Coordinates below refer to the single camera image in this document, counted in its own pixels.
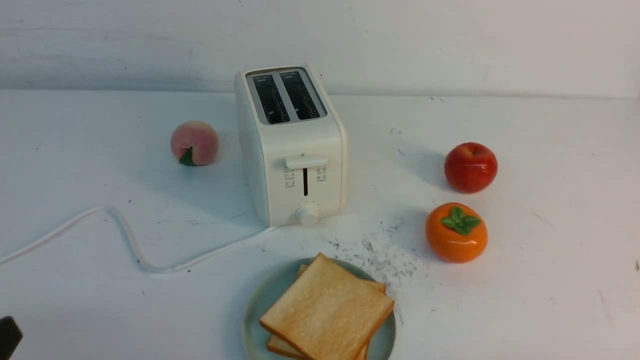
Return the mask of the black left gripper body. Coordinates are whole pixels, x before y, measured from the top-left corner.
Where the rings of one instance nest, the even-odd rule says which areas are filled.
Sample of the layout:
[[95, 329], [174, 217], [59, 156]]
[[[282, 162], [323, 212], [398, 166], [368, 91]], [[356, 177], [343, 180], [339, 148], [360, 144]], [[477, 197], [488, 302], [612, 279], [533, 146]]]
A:
[[22, 330], [12, 316], [5, 316], [0, 319], [0, 359], [9, 360], [21, 340]]

